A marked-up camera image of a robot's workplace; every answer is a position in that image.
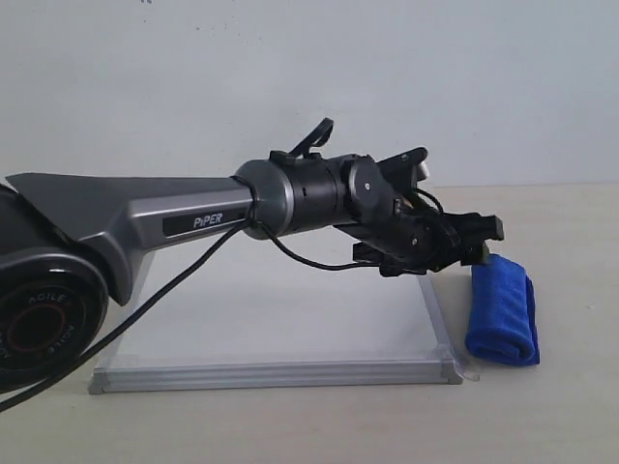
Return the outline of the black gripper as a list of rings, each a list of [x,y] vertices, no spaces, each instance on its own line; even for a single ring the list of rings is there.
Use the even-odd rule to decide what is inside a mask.
[[[442,208],[417,195],[396,200],[392,215],[382,221],[343,224],[338,230],[358,241],[353,260],[377,267],[383,277],[437,273],[458,261],[485,265],[485,241],[504,240],[498,216],[454,215],[453,225]],[[480,242],[462,248],[462,238]]]

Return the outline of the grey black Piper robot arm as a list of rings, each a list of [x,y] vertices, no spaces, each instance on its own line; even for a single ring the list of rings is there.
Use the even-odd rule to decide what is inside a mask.
[[[333,227],[383,276],[483,264],[502,221],[454,214],[419,188],[426,152],[377,161],[274,152],[226,178],[22,173],[1,187],[1,390],[62,371],[150,252],[220,233],[270,240]]]

